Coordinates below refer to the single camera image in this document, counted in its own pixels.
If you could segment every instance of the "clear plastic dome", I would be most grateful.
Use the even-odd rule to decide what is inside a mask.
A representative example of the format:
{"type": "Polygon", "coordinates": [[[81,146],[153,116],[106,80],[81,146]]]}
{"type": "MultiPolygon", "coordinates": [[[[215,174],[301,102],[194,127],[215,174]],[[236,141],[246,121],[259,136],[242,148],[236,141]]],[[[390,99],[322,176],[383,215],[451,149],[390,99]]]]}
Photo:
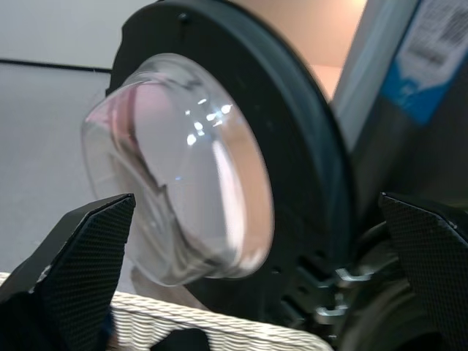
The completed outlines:
{"type": "Polygon", "coordinates": [[[163,285],[257,270],[273,236],[273,200],[241,111],[201,66],[154,56],[83,124],[99,198],[133,192],[127,253],[163,285]]]}

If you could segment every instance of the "carbon fiber texture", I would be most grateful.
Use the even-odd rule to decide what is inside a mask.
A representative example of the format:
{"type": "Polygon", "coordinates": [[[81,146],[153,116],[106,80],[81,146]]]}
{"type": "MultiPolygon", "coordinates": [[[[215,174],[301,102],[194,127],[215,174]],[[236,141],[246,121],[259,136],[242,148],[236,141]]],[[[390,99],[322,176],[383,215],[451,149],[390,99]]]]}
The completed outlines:
{"type": "Polygon", "coordinates": [[[90,215],[38,286],[48,322],[58,328],[67,350],[96,347],[120,276],[134,207],[131,196],[90,215]]]}
{"type": "Polygon", "coordinates": [[[453,220],[464,222],[466,214],[437,205],[448,210],[448,222],[393,195],[383,195],[380,205],[408,280],[433,323],[450,350],[468,350],[468,245],[460,221],[453,220]]]}

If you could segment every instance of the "white sticker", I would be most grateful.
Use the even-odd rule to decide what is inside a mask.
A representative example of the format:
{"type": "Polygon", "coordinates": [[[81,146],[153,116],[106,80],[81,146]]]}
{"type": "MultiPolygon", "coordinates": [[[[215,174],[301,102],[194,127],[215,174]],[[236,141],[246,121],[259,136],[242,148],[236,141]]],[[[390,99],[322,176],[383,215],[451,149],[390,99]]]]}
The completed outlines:
{"type": "Polygon", "coordinates": [[[396,57],[418,90],[447,83],[468,50],[468,0],[425,0],[396,57]]]}

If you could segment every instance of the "beige wall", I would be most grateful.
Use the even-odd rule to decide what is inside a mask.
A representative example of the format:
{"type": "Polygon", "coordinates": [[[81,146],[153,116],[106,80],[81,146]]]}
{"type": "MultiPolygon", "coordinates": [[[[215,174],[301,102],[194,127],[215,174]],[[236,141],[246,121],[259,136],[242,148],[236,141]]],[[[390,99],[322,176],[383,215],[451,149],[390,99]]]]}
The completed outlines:
{"type": "Polygon", "coordinates": [[[366,0],[233,1],[281,33],[333,96],[366,0]]]}

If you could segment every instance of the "white wicker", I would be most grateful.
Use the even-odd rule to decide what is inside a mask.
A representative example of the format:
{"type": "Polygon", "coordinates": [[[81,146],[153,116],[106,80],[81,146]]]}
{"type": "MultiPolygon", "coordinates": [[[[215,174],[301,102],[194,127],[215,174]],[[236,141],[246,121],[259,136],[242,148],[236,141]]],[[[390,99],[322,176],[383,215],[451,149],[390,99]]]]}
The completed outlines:
{"type": "MultiPolygon", "coordinates": [[[[0,284],[8,273],[0,272],[0,284]]],[[[119,347],[148,350],[175,329],[201,328],[213,351],[331,351],[304,331],[250,322],[222,314],[116,292],[112,300],[119,347]]]]}

